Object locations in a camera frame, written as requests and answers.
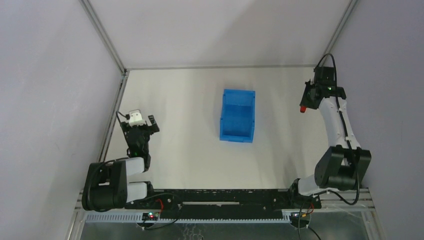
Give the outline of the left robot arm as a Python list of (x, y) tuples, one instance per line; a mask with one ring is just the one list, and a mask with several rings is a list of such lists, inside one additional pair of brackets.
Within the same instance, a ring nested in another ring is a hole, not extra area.
[(151, 135), (160, 128), (153, 115), (143, 119), (138, 111), (119, 121), (125, 142), (126, 157), (89, 165), (81, 203), (86, 211), (107, 212), (122, 209), (127, 203), (147, 197), (148, 183), (129, 182), (129, 176), (149, 170)]

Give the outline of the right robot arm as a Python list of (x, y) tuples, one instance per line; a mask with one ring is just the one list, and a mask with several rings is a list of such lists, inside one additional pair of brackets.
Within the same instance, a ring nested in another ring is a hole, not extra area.
[(337, 85), (336, 68), (315, 67), (312, 80), (305, 83), (300, 112), (319, 110), (325, 125), (328, 149), (317, 162), (314, 173), (298, 178), (290, 186), (292, 201), (306, 200), (323, 193), (354, 190), (354, 205), (360, 194), (361, 182), (372, 159), (355, 137), (347, 112), (346, 93)]

